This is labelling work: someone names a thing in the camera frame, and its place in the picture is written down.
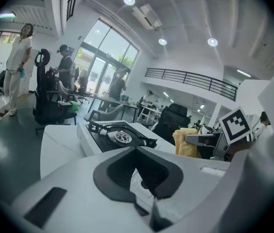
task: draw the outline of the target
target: ceiling light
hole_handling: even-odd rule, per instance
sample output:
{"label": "ceiling light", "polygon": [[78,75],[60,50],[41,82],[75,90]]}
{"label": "ceiling light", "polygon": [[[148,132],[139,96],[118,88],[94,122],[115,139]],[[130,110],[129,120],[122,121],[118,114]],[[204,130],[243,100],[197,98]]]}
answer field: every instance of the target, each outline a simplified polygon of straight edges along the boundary
{"label": "ceiling light", "polygon": [[167,41],[165,39],[159,39],[159,44],[165,46],[167,44]]}
{"label": "ceiling light", "polygon": [[249,74],[247,74],[246,72],[243,72],[243,71],[241,71],[241,70],[238,70],[238,72],[240,72],[241,74],[243,74],[243,75],[245,75],[245,76],[247,76],[247,77],[251,77],[251,75],[249,75]]}
{"label": "ceiling light", "polygon": [[209,38],[209,39],[207,40],[207,43],[208,43],[210,46],[212,46],[212,47],[215,47],[215,46],[218,45],[218,41],[217,41],[215,38]]}
{"label": "ceiling light", "polygon": [[127,5],[134,5],[135,4],[135,0],[123,0],[123,1]]}
{"label": "ceiling light", "polygon": [[0,18],[12,18],[15,17],[14,13],[1,13]]}

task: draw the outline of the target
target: green object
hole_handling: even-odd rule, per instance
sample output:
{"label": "green object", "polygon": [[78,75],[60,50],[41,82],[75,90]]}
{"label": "green object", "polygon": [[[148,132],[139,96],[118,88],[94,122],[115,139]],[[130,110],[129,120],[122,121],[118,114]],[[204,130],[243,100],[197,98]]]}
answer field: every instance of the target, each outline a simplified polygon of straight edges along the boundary
{"label": "green object", "polygon": [[69,101],[69,103],[72,104],[72,107],[70,108],[70,111],[77,112],[79,110],[77,102],[75,102],[75,101]]}

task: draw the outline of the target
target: black t-shirt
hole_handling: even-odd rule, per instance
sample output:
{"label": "black t-shirt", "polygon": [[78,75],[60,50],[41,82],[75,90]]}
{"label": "black t-shirt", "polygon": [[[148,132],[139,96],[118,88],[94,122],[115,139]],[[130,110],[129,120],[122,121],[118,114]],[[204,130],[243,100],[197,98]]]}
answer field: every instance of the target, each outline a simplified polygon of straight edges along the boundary
{"label": "black t-shirt", "polygon": [[[62,69],[69,70],[71,65],[72,65],[71,57],[70,56],[63,57],[60,61],[58,70],[62,70]],[[65,84],[69,81],[69,72],[67,71],[67,72],[59,73],[59,80],[65,86]]]}
{"label": "black t-shirt", "polygon": [[124,86],[125,86],[125,81],[123,79],[116,79],[111,84],[109,96],[116,100],[120,100],[120,94]]}

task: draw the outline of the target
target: balcony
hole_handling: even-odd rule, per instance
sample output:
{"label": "balcony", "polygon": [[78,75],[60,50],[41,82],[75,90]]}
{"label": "balcony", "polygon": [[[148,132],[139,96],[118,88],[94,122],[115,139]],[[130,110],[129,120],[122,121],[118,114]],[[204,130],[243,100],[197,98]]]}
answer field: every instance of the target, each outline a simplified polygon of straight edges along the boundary
{"label": "balcony", "polygon": [[148,68],[145,77],[193,85],[235,101],[237,87],[205,75],[171,69]]}

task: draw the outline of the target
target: yellow cloth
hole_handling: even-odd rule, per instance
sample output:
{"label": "yellow cloth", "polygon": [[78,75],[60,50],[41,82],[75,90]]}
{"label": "yellow cloth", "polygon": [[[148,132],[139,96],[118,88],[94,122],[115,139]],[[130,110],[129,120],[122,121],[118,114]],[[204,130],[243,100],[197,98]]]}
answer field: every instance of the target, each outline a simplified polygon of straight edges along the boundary
{"label": "yellow cloth", "polygon": [[172,134],[176,144],[176,154],[187,157],[200,158],[201,156],[197,151],[197,146],[185,141],[185,136],[187,134],[197,134],[197,130],[181,128]]}

